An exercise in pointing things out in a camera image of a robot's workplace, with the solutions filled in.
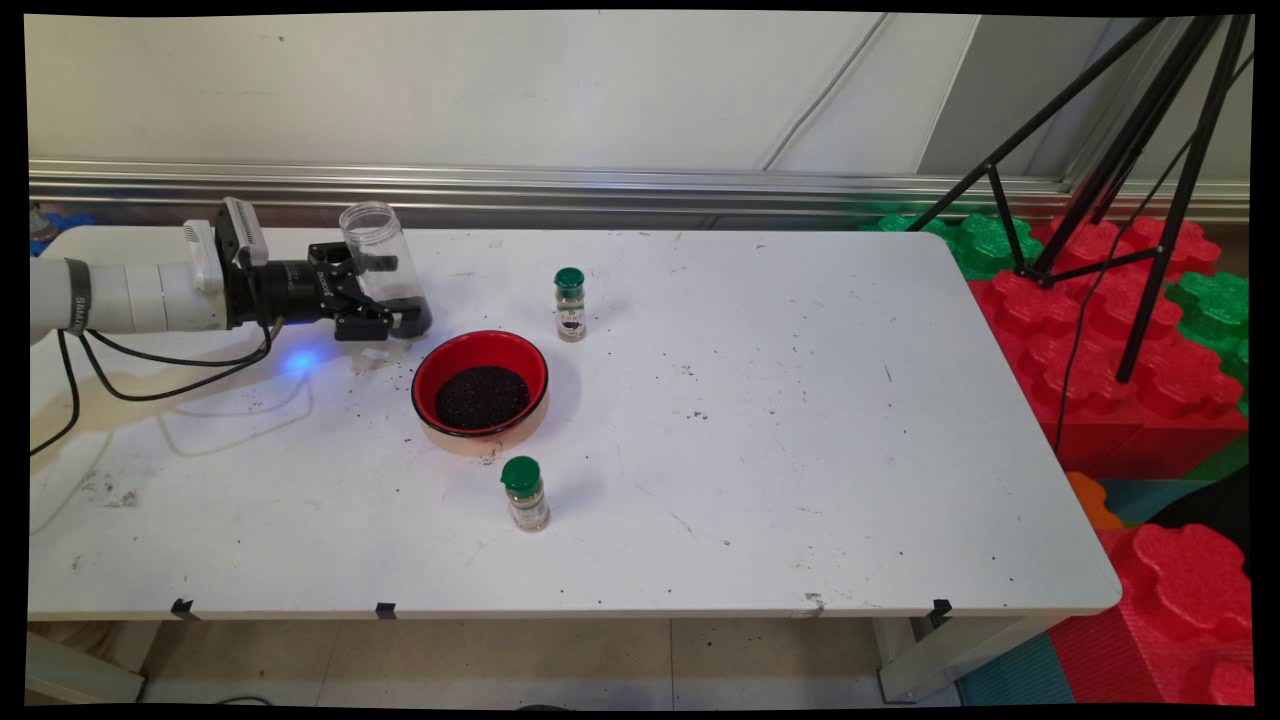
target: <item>spice jar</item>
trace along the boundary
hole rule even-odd
[[[563,268],[556,273],[556,331],[561,340],[577,342],[586,334],[586,295],[582,270]]]
[[[543,475],[538,461],[521,455],[502,466],[502,484],[511,501],[511,516],[516,527],[530,533],[547,527],[552,519],[550,507],[543,497]]]

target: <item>clear plastic jar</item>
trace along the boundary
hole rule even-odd
[[[521,530],[535,533],[547,527],[552,510],[543,497],[543,475],[538,461],[521,455],[502,468],[502,484],[511,501],[511,518]]]
[[[431,311],[396,210],[376,200],[352,205],[338,218],[338,227],[365,295],[396,313],[419,311],[416,318],[399,315],[392,337],[425,333],[431,325]]]
[[[577,342],[586,334],[584,279],[577,268],[562,268],[556,273],[556,332],[563,341]]]

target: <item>teal foam mat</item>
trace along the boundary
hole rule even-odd
[[[1041,633],[956,682],[964,705],[1075,702],[1048,633]]]

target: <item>black cable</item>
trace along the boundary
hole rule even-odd
[[[72,356],[67,352],[67,334],[63,331],[58,331],[58,350],[63,354],[63,368],[67,369],[67,383],[72,386],[72,419],[67,423],[65,428],[58,430],[58,434],[32,450],[31,457],[35,457],[41,450],[58,442],[63,436],[69,433],[73,427],[76,427],[76,420],[79,420],[79,388],[76,387],[76,373],[72,370]]]
[[[1235,85],[1235,81],[1240,78],[1240,74],[1244,73],[1244,69],[1248,68],[1249,63],[1252,61],[1253,61],[1253,53],[1249,53],[1249,55],[1244,59],[1244,61],[1240,63],[1240,67],[1235,69],[1235,74],[1231,76],[1231,81],[1226,83],[1228,91],[1231,90],[1231,86]],[[1158,191],[1160,186],[1164,184],[1165,179],[1169,178],[1169,173],[1171,173],[1174,170],[1174,167],[1178,165],[1178,161],[1183,159],[1183,155],[1187,154],[1187,150],[1192,146],[1192,142],[1196,140],[1196,136],[1199,132],[1201,132],[1199,127],[1192,131],[1190,137],[1187,138],[1187,142],[1184,142],[1181,149],[1178,150],[1178,154],[1174,155],[1172,161],[1169,163],[1169,167],[1165,168],[1165,172],[1160,174],[1160,179],[1157,179],[1156,184],[1152,186],[1151,192],[1147,193],[1147,197],[1142,200],[1142,202],[1138,205],[1138,209],[1133,211],[1133,215],[1129,215],[1129,219],[1125,220],[1125,224],[1120,228],[1119,232],[1116,232],[1115,240],[1111,241],[1111,250],[1107,251],[1106,260],[1103,260],[1102,266],[1098,268],[1098,277],[1093,281],[1093,284],[1089,286],[1089,291],[1084,293],[1084,299],[1080,300],[1080,316],[1075,320],[1075,341],[1071,343],[1071,354],[1066,359],[1066,372],[1062,374],[1062,401],[1059,404],[1057,407],[1057,432],[1055,433],[1053,438],[1053,455],[1057,455],[1059,448],[1062,446],[1062,425],[1066,423],[1066,389],[1068,384],[1071,380],[1071,365],[1075,363],[1075,351],[1080,348],[1080,337],[1084,334],[1084,309],[1089,305],[1089,299],[1093,297],[1093,292],[1098,290],[1100,284],[1102,284],[1102,275],[1107,272],[1107,268],[1111,266],[1111,260],[1115,258],[1116,247],[1120,246],[1120,238],[1124,236],[1125,232],[1129,231],[1133,223],[1138,219],[1138,215],[1140,215],[1142,211],[1147,208],[1147,204],[1151,202],[1151,199],[1156,196],[1156,191]]]
[[[155,363],[168,363],[170,365],[193,365],[197,368],[225,368],[229,365],[239,365],[241,363],[247,363],[248,360],[251,360],[253,355],[261,352],[264,347],[264,345],[259,345],[257,350],[255,350],[253,352],[250,352],[248,355],[243,357],[237,357],[234,360],[183,360],[182,357],[165,357],[163,355],[151,355],[148,352],[142,352],[140,350],[131,350],[110,340],[109,337],[104,336],[97,331],[86,331],[86,332],[93,336],[93,338],[101,342],[102,345],[118,352],[123,352],[125,355],[132,355],[134,357],[141,357],[143,360],[151,360]]]
[[[252,365],[252,364],[262,360],[264,357],[268,356],[268,354],[271,352],[271,332],[268,331],[268,329],[265,329],[265,328],[264,328],[262,332],[266,334],[266,340],[264,341],[264,346],[265,347],[260,352],[255,352],[253,354],[255,357],[252,357],[251,360],[241,363],[239,365],[236,365],[234,368],[230,368],[228,370],[223,370],[221,373],[216,373],[214,375],[210,375],[210,377],[207,377],[207,378],[205,378],[202,380],[193,382],[193,383],[191,383],[188,386],[183,386],[183,387],[179,387],[179,388],[175,388],[175,389],[170,389],[170,391],[165,391],[165,392],[157,392],[155,395],[124,395],[123,392],[115,389],[115,387],[111,386],[111,380],[106,379],[106,373],[104,373],[102,372],[102,366],[99,365],[97,356],[93,355],[93,348],[90,347],[88,341],[84,340],[83,337],[81,337],[79,340],[81,340],[81,345],[84,347],[84,355],[88,355],[88,364],[93,366],[93,372],[97,374],[97,379],[102,383],[102,387],[106,388],[106,392],[111,393],[113,396],[115,396],[115,397],[118,397],[120,400],[127,400],[129,402],[150,402],[152,400],[164,400],[166,397],[173,397],[175,395],[182,395],[184,392],[191,392],[191,391],[193,391],[196,388],[205,387],[206,384],[209,384],[211,382],[220,380],[220,379],[225,378],[227,375],[230,375],[233,373],[238,373],[238,372],[243,370],[244,368],[248,368],[250,365]]]
[[[241,702],[241,701],[244,701],[244,700],[252,700],[253,702],[260,702],[262,705],[271,705],[271,701],[266,700],[265,697],[259,697],[256,694],[242,694],[242,696],[238,696],[238,697],[229,697],[227,700],[220,700],[220,701],[215,702],[214,705],[229,705],[229,703]]]

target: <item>tripod leg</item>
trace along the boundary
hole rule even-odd
[[[1187,60],[1183,63],[1181,72],[1176,78],[1172,79],[1169,88],[1165,91],[1164,97],[1161,97],[1158,105],[1155,106],[1142,129],[1138,131],[1137,137],[1129,145],[1125,151],[1125,158],[1120,163],[1120,172],[1111,178],[1111,184],[1102,193],[1102,200],[1098,201],[1097,206],[1093,209],[1093,217],[1089,219],[1091,223],[1098,224],[1107,215],[1107,210],[1111,209],[1111,204],[1115,202],[1117,195],[1120,195],[1120,188],[1124,187],[1125,181],[1129,179],[1129,173],[1133,172],[1133,167],[1138,164],[1138,158],[1142,155],[1143,149],[1147,147],[1147,142],[1151,136],[1156,133],[1156,128],[1160,127],[1160,122],[1169,113],[1169,108],[1174,104],[1178,94],[1181,92],[1183,85],[1187,78],[1190,77],[1192,70],[1196,69],[1196,64],[1199,61],[1201,55],[1204,49],[1208,47],[1210,40],[1212,40],[1213,33],[1204,35],[1201,41],[1201,46],[1188,55]]]
[[[1129,331],[1129,341],[1125,343],[1124,355],[1120,357],[1120,369],[1116,379],[1121,383],[1129,382],[1133,377],[1133,368],[1138,363],[1138,350],[1142,348],[1142,340],[1147,334],[1147,325],[1151,324],[1151,314],[1156,309],[1156,300],[1160,297],[1160,286],[1165,281],[1165,270],[1169,269],[1169,260],[1174,255],[1174,243],[1178,233],[1183,228],[1183,218],[1187,215],[1187,205],[1192,200],[1192,191],[1199,178],[1201,167],[1204,164],[1204,154],[1208,151],[1210,140],[1213,138],[1213,126],[1222,110],[1222,101],[1226,91],[1231,86],[1231,73],[1235,72],[1235,63],[1240,58],[1240,49],[1244,46],[1244,35],[1249,29],[1249,15],[1233,15],[1231,27],[1226,31],[1226,42],[1222,45],[1222,54],[1217,59],[1217,68],[1213,70],[1213,82],[1204,96],[1204,108],[1201,110],[1199,123],[1196,126],[1196,136],[1192,147],[1187,152],[1187,164],[1178,178],[1178,188],[1174,191],[1174,200],[1169,205],[1169,217],[1165,218],[1165,232],[1160,236],[1160,252],[1151,263],[1151,274],[1147,275],[1147,286],[1142,291],[1142,301],[1138,304],[1138,315],[1133,320],[1133,329]]]
[[[1062,222],[1053,231],[1053,237],[1050,238],[1044,246],[1044,251],[1036,259],[1033,269],[1037,273],[1048,274],[1053,269],[1053,260],[1062,251],[1062,246],[1066,245],[1068,238],[1071,237],[1075,228],[1079,227],[1080,219],[1088,213],[1093,201],[1098,199],[1102,187],[1108,179],[1117,176],[1125,155],[1133,147],[1134,138],[1148,126],[1148,120],[1152,119],[1155,111],[1162,108],[1165,96],[1174,87],[1175,81],[1180,85],[1180,79],[1185,79],[1183,77],[1184,65],[1189,68],[1196,64],[1207,40],[1212,37],[1213,31],[1217,29],[1221,22],[1222,15],[1206,15],[1192,20],[1192,24],[1183,33],[1178,45],[1174,46],[1164,67],[1160,68],[1155,79],[1151,81],[1151,86],[1143,92],[1142,100],[1138,101],[1138,106],[1133,114],[1129,115],[1120,128],[1119,135],[1111,141],[1098,165],[1080,183],[1075,197],[1071,200],[1071,205],[1062,214]]]
[[[991,155],[987,155],[987,158],[984,158],[982,163],[978,163],[977,168],[970,170],[969,174],[966,174],[965,177],[960,178],[960,182],[957,182],[955,187],[948,190],[947,193],[943,195],[937,202],[934,202],[932,208],[922,213],[920,217],[915,218],[915,222],[913,222],[911,225],[906,228],[908,232],[915,232],[927,225],[929,220],[932,220],[933,218],[937,218],[938,213],[945,210],[947,205],[955,202],[956,197],[964,195],[964,191],[973,187],[973,183],[978,182],[978,179],[987,173],[987,168],[1004,160],[1006,155],[1012,152],[1015,147],[1018,147],[1033,132],[1039,129],[1039,127],[1044,124],[1046,120],[1048,120],[1050,118],[1053,117],[1055,113],[1061,110],[1062,105],[1066,105],[1073,97],[1079,95],[1082,90],[1084,90],[1091,82],[1094,81],[1094,78],[1106,72],[1106,69],[1110,68],[1116,60],[1119,60],[1121,55],[1124,55],[1139,40],[1146,37],[1147,33],[1151,32],[1152,28],[1155,28],[1157,24],[1160,24],[1160,20],[1164,18],[1143,18],[1140,23],[1134,26],[1133,29],[1130,29],[1128,33],[1125,33],[1124,37],[1116,41],[1116,44],[1112,45],[1110,50],[1107,50],[1106,53],[1102,54],[1101,58],[1094,60],[1094,63],[1089,65],[1083,73],[1080,73],[1079,77],[1076,77],[1075,79],[1071,81],[1070,85],[1064,87],[1062,92],[1059,92],[1052,100],[1048,101],[1047,105],[1044,105],[1043,108],[1041,108],[1038,113],[1032,115],[1032,118],[1027,120],[1023,124],[1023,127],[1018,128],[1014,132],[1014,135],[1009,137],[1009,140],[1002,142],[1000,147],[992,151]]]

